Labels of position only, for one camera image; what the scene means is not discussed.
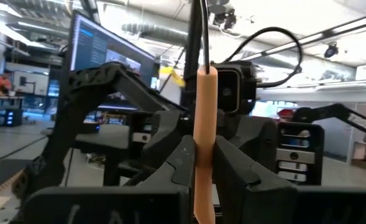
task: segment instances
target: security camera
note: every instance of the security camera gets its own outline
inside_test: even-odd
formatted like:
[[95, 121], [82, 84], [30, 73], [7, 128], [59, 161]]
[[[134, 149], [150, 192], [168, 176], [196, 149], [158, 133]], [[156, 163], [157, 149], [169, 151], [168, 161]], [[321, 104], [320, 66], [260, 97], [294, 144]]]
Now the security camera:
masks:
[[336, 42], [332, 42], [330, 44], [328, 44], [328, 48], [325, 51], [324, 57], [325, 58], [331, 58], [337, 54], [339, 54], [339, 48], [337, 47], [337, 43]]

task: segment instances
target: monitor screen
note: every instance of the monitor screen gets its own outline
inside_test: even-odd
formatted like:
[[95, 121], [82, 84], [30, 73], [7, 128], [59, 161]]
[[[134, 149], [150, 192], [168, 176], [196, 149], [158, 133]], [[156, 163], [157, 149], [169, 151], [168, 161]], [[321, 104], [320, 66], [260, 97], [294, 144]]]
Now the monitor screen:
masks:
[[[70, 70], [92, 68], [117, 61], [138, 73], [146, 85], [151, 85], [155, 63], [153, 55], [81, 14], [76, 13], [73, 24], [73, 46], [69, 49]], [[101, 107], [134, 110], [120, 93], [109, 95]]]

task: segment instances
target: yellow object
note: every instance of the yellow object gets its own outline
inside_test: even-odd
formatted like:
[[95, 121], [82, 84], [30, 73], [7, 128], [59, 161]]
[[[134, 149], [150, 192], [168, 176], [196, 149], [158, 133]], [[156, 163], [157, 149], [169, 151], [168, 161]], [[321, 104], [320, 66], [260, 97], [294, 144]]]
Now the yellow object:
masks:
[[180, 77], [173, 67], [165, 67], [159, 70], [160, 73], [170, 74], [173, 81], [180, 87], [185, 87], [185, 81]]

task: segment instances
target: wooden stick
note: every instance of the wooden stick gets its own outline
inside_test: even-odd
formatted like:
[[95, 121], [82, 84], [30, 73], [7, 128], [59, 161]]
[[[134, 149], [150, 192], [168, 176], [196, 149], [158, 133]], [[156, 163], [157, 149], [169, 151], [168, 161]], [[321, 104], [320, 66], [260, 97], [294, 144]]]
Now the wooden stick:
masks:
[[194, 214], [199, 224], [215, 224], [212, 201], [213, 147], [217, 125], [217, 70], [197, 72], [194, 141], [196, 171]]

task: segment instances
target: white label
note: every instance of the white label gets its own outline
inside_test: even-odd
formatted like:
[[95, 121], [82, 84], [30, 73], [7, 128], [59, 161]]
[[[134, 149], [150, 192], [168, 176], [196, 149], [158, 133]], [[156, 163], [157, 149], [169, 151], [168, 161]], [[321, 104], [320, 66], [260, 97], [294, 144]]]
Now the white label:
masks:
[[349, 121], [366, 129], [366, 119], [363, 119], [360, 116], [351, 113], [349, 116]]

